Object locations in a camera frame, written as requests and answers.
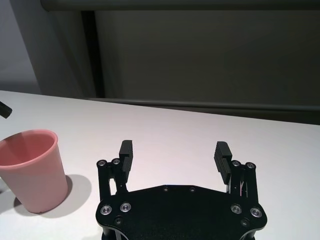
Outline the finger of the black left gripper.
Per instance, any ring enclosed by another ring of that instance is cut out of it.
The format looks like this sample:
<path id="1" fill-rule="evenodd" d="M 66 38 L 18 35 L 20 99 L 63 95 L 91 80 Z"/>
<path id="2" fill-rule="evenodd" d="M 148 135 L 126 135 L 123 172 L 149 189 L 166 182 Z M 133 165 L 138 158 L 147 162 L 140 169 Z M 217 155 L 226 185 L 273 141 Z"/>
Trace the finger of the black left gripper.
<path id="1" fill-rule="evenodd" d="M 0 102 L 0 115 L 7 119 L 12 113 L 12 109 L 4 104 L 3 102 Z"/>

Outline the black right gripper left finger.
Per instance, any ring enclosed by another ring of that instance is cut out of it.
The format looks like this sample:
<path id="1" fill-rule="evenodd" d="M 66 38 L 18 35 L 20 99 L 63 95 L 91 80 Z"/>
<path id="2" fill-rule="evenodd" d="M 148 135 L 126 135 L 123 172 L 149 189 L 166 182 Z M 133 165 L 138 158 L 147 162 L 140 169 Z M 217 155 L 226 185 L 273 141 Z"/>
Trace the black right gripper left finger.
<path id="1" fill-rule="evenodd" d="M 110 179 L 116 185 L 116 194 L 127 193 L 127 182 L 133 162 L 133 141 L 123 140 L 117 158 L 111 162 L 102 159 L 96 163 L 99 184 L 99 199 L 107 200 L 111 196 Z"/>

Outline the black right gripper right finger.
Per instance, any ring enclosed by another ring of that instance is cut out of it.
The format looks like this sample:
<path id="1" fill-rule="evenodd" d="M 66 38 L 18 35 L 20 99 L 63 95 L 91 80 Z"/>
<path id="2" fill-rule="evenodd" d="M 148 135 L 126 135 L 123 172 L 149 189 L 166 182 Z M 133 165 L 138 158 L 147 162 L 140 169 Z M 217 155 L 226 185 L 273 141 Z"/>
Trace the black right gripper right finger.
<path id="1" fill-rule="evenodd" d="M 241 164 L 232 159 L 233 155 L 224 141 L 216 143 L 214 161 L 221 174 L 226 192 L 244 199 L 257 200 L 256 165 L 252 162 Z"/>

